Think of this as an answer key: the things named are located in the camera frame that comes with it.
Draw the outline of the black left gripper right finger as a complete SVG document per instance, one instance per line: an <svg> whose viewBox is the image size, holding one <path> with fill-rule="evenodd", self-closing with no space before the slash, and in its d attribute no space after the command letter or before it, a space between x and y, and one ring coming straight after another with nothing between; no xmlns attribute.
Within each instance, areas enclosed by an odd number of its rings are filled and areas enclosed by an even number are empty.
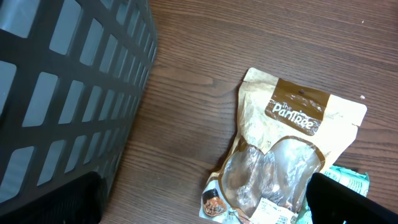
<svg viewBox="0 0 398 224"><path fill-rule="evenodd" d="M314 224L397 224L397 214L321 174L312 175L306 198Z"/></svg>

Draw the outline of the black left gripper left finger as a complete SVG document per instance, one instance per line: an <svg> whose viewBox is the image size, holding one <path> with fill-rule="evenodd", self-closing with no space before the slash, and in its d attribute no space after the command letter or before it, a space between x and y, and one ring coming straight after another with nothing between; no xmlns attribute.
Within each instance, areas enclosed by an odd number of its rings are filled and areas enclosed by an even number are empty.
<svg viewBox="0 0 398 224"><path fill-rule="evenodd" d="M107 198L106 179L92 171L1 215L1 224L97 224L102 219Z"/></svg>

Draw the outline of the brown white snack packet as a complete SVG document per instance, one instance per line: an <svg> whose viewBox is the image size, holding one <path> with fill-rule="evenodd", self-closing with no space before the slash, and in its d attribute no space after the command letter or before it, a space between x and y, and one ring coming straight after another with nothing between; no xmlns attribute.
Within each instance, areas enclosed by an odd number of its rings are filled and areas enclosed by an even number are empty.
<svg viewBox="0 0 398 224"><path fill-rule="evenodd" d="M199 216L217 223L296 223L307 185L354 142L367 107L250 68L237 133L210 175Z"/></svg>

